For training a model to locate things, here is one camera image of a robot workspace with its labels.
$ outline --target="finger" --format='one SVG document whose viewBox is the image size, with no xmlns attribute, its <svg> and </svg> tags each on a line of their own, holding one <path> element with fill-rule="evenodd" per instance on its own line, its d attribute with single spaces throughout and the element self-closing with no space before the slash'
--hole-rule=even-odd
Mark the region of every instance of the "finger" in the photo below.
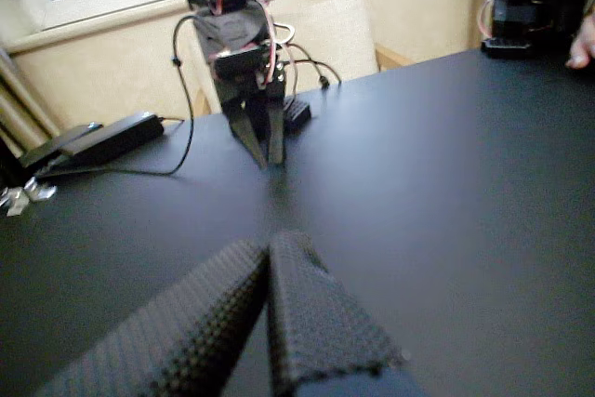
<svg viewBox="0 0 595 397">
<path fill-rule="evenodd" d="M 590 56 L 595 58 L 595 13 L 586 17 L 581 27 L 580 37 Z"/>
<path fill-rule="evenodd" d="M 566 62 L 566 67 L 571 69 L 584 69 L 587 67 L 589 55 L 587 47 L 584 45 L 581 37 L 577 37 L 570 47 L 570 59 Z"/>
</svg>

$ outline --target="black table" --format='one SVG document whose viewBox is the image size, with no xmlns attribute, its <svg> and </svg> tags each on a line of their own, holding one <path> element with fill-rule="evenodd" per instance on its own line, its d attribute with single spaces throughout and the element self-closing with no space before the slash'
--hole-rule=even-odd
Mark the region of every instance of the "black table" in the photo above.
<svg viewBox="0 0 595 397">
<path fill-rule="evenodd" d="M 0 395 L 282 228 L 312 235 L 430 395 L 593 395 L 595 77 L 562 63 L 471 51 L 302 95 L 318 118 L 285 169 L 259 170 L 212 115 L 174 178 L 56 180 L 0 219 Z M 122 163 L 173 165 L 187 134 L 168 134 Z M 266 346 L 261 318 L 225 395 L 269 395 Z"/>
</svg>

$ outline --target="beige wall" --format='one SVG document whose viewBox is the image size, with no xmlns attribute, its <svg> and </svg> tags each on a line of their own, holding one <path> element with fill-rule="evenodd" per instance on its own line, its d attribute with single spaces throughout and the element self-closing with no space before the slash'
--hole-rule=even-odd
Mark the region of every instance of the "beige wall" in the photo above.
<svg viewBox="0 0 595 397">
<path fill-rule="evenodd" d="M 277 0 L 271 10 L 274 14 L 320 1 Z M 375 41 L 413 60 L 464 50 L 475 38 L 471 25 L 475 0 L 364 1 Z M 136 22 L 13 57 L 59 116 L 62 126 L 88 121 L 110 123 L 137 110 L 185 116 L 182 90 L 170 62 L 171 33 L 181 14 Z M 213 97 L 190 26 L 184 32 L 180 53 L 192 94 L 202 85 Z"/>
</svg>

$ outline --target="beige chair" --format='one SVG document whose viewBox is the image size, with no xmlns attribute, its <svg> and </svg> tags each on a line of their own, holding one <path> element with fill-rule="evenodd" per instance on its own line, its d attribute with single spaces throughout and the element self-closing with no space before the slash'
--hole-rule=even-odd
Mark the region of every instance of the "beige chair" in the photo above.
<svg viewBox="0 0 595 397">
<path fill-rule="evenodd" d="M 305 47 L 313 59 L 332 66 L 344 81 L 413 63 L 375 44 L 364 0 L 326 0 L 310 7 L 296 6 L 294 11 L 273 13 L 273 18 L 275 22 L 294 26 L 293 42 Z M 298 49 L 292 51 L 296 59 L 302 59 Z M 289 86 L 293 82 L 291 72 L 288 67 Z M 331 83 L 335 82 L 332 74 L 327 77 Z M 317 87 L 316 71 L 306 64 L 299 65 L 297 91 Z"/>
</svg>

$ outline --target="chair backrest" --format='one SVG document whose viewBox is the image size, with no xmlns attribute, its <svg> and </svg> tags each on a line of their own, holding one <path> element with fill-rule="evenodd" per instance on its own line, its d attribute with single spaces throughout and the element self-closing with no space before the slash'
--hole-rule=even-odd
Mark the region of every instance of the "chair backrest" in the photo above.
<svg viewBox="0 0 595 397">
<path fill-rule="evenodd" d="M 273 18 L 275 22 L 293 25 L 296 28 L 293 42 L 304 46 L 315 60 L 331 65 L 344 81 L 378 72 L 364 0 L 326 0 L 307 7 L 297 5 L 292 11 L 273 11 Z M 293 53 L 296 59 L 302 58 L 299 50 L 294 49 Z M 316 71 L 305 65 L 298 66 L 298 92 L 320 86 Z M 291 92 L 291 72 L 287 67 L 287 94 Z M 325 75 L 331 83 L 336 82 L 331 73 L 325 72 Z"/>
</svg>

